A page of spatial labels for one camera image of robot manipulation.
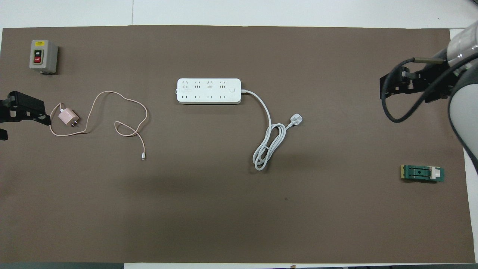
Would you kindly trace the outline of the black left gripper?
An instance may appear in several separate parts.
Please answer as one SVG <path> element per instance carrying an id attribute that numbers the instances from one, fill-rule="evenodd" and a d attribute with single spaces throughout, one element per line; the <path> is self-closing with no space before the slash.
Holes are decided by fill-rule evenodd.
<path id="1" fill-rule="evenodd" d="M 10 114 L 11 110 L 16 112 L 29 112 L 24 114 L 22 120 L 32 120 L 45 126 L 51 125 L 51 118 L 46 114 L 45 104 L 42 100 L 31 97 L 18 91 L 10 92 L 7 99 L 0 102 L 0 123 L 15 122 L 15 117 Z M 7 131 L 0 129 L 0 139 L 8 140 Z"/>

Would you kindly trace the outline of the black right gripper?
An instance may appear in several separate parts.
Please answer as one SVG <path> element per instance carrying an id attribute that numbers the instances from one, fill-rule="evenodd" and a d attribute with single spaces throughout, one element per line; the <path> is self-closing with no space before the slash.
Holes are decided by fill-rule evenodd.
<path id="1" fill-rule="evenodd" d="M 380 78 L 380 99 L 386 99 L 396 94 L 412 94 L 424 92 L 437 78 L 447 69 L 448 64 L 426 64 L 421 70 L 411 72 L 409 68 L 391 71 Z M 431 103 L 439 99 L 447 99 L 460 78 L 460 71 L 454 71 L 445 76 L 434 87 L 431 93 L 425 97 L 425 103 Z"/>

